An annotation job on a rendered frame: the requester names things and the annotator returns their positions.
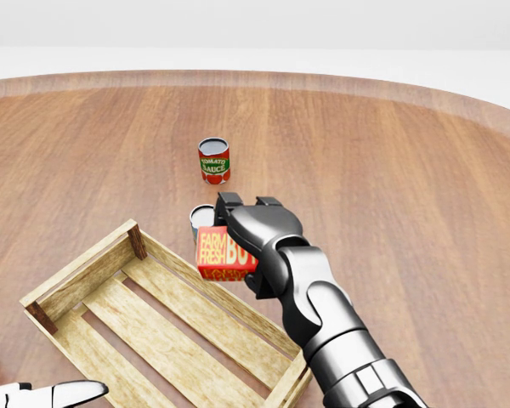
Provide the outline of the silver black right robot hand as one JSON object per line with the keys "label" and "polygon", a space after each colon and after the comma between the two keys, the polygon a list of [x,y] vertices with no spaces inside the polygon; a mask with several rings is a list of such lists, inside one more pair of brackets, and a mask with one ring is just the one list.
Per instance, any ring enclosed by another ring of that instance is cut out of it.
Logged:
{"label": "silver black right robot hand", "polygon": [[247,286],[257,299],[280,300],[284,329],[308,359],[331,340],[366,329],[327,256],[309,244],[297,216],[277,199],[260,196],[246,205],[238,194],[220,192],[214,222],[258,260]]}

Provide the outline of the red butter box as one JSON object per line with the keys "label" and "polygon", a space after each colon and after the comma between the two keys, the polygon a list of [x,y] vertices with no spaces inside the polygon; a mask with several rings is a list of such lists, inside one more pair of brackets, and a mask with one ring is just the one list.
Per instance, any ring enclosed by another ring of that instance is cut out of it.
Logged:
{"label": "red butter box", "polygon": [[226,226],[198,229],[196,267],[204,280],[243,281],[257,266],[258,260],[230,237]]}

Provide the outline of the wooden slat tray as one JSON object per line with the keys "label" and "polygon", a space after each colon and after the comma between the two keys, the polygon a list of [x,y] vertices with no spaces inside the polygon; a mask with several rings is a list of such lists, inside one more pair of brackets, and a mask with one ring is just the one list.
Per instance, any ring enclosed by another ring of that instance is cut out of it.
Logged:
{"label": "wooden slat tray", "polygon": [[113,408],[171,399],[84,319],[94,314],[196,408],[294,408],[312,374],[264,315],[133,220],[22,298],[27,317]]}

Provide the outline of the silver-topped tin can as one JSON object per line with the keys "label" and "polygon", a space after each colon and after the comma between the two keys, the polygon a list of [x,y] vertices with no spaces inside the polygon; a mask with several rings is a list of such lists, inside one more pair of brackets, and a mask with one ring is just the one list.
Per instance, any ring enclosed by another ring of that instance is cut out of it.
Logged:
{"label": "silver-topped tin can", "polygon": [[214,206],[211,204],[201,204],[194,207],[190,212],[189,220],[194,242],[197,243],[200,227],[214,226]]}

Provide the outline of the tomato sauce can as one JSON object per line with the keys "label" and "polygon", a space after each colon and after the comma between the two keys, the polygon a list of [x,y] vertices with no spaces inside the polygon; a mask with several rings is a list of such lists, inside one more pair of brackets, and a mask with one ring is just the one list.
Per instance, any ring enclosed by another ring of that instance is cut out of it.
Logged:
{"label": "tomato sauce can", "polygon": [[208,184],[223,184],[230,178],[230,146],[225,139],[211,137],[198,144],[201,176]]}

